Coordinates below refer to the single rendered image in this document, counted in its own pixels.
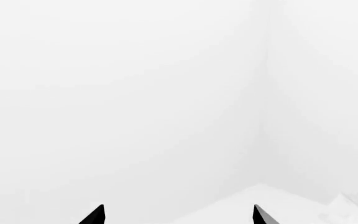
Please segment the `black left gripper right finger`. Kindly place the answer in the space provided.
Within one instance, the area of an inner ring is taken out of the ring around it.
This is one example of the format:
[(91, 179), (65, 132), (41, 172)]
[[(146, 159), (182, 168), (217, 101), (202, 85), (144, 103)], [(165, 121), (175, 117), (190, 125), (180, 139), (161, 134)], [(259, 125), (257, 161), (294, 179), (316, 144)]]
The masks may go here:
[(252, 219), (254, 224), (279, 224), (279, 222), (257, 204), (254, 205)]

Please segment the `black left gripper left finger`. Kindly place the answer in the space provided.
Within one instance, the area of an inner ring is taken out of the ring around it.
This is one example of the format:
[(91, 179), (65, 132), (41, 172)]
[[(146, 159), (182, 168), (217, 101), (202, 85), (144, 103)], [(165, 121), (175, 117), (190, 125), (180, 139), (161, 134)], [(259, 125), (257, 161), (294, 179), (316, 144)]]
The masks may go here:
[(104, 224), (105, 219), (104, 205), (99, 205), (88, 216), (86, 216), (86, 218), (79, 222), (79, 224)]

